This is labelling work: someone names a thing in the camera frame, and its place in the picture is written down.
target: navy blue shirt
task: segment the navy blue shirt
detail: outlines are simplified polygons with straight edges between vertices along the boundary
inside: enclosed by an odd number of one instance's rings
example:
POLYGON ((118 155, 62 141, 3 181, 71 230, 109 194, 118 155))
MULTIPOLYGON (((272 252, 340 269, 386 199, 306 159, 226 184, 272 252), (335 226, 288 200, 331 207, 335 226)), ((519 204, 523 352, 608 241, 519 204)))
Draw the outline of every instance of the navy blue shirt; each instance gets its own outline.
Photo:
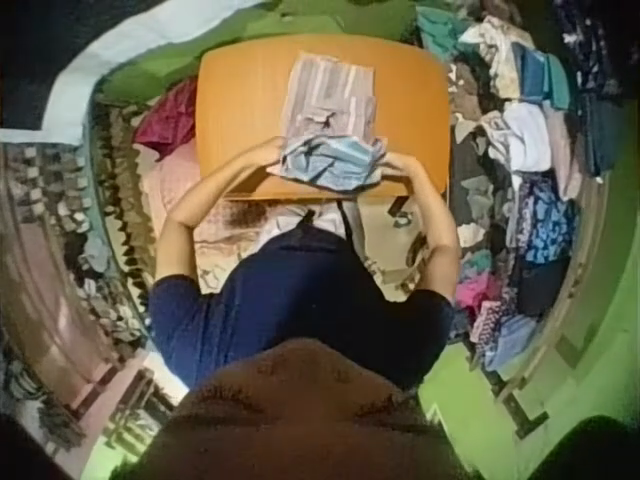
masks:
POLYGON ((155 345, 189 388, 230 362, 313 338, 408 389, 440 356, 453 318, 433 291, 387 301, 346 240, 306 224, 242 260, 218 294, 185 275, 160 279, 149 308, 155 345))

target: person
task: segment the person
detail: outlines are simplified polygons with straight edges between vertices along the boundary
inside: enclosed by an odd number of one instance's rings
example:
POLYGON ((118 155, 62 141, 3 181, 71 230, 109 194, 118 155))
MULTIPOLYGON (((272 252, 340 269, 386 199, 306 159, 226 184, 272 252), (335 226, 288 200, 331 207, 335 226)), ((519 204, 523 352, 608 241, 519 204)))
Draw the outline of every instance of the person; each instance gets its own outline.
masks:
POLYGON ((408 177, 427 238, 406 301, 387 301, 353 245, 307 215, 243 259, 218 294, 200 293, 193 229, 225 191, 277 162, 282 142, 237 155, 168 215, 153 338, 191 391, 135 478, 462 478, 415 394, 446 345, 460 257, 451 213, 416 159, 382 162, 385 175, 408 177))

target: magenta cloth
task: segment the magenta cloth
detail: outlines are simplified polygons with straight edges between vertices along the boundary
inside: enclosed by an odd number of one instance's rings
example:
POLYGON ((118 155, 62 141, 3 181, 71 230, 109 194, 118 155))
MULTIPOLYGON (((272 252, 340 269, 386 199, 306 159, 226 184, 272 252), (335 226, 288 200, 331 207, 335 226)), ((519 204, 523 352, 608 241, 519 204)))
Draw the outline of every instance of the magenta cloth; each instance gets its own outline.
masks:
POLYGON ((456 305, 471 308, 477 315, 484 300, 497 298, 500 285, 488 271, 469 278, 456 288, 456 305))
POLYGON ((196 132, 197 81, 190 77, 169 90, 144 116, 133 142, 155 150, 162 160, 191 141, 196 132))

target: wooden table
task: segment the wooden table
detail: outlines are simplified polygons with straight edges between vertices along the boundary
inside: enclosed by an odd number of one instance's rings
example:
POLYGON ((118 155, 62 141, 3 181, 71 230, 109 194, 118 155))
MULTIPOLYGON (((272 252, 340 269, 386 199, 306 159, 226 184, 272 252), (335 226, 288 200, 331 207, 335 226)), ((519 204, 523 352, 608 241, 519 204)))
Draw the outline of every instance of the wooden table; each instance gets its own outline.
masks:
MULTIPOLYGON (((439 191, 449 170, 449 101, 444 67, 428 52, 357 35, 287 35, 238 43, 204 55, 198 78, 196 143, 202 175, 247 147, 281 135, 289 73, 300 51, 375 69, 375 133, 388 150, 417 157, 439 191)), ((258 173, 228 198, 327 198, 336 194, 258 173)), ((406 195, 383 180, 362 195, 406 195)))

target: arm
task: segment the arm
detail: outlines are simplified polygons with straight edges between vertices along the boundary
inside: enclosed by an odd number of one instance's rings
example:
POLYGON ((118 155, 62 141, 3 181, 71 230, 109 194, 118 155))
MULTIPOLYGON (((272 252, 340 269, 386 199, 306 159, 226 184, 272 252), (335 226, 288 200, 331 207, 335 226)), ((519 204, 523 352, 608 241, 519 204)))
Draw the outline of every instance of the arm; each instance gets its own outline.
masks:
POLYGON ((390 153, 385 163, 404 172, 411 180, 427 237, 429 256, 416 288, 433 290, 452 301, 460 269, 460 243, 453 216, 424 167, 414 157, 390 153))
POLYGON ((246 150, 200 180, 169 211, 156 243, 156 281, 187 275, 197 281, 193 230, 220 197, 257 168, 278 161, 282 140, 275 138, 246 150))

